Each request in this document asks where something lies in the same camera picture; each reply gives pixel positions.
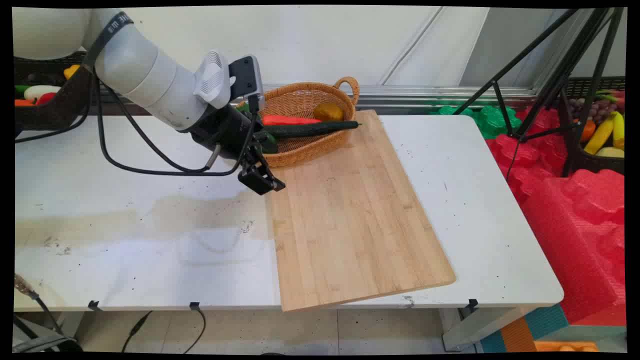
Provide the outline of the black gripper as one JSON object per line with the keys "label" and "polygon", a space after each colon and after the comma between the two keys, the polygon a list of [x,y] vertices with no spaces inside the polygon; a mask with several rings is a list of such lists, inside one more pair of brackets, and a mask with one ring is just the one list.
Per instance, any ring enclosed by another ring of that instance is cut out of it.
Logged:
{"label": "black gripper", "polygon": [[250,130],[249,138],[255,165],[243,167],[238,180],[254,193],[263,196],[271,191],[279,192],[286,188],[271,171],[263,153],[278,151],[275,137],[264,130],[263,119],[258,112],[251,112],[249,105],[238,110],[231,104],[222,109],[209,106],[202,117],[189,128],[189,134],[199,145],[211,151],[207,163],[214,164],[218,157],[237,160]]}

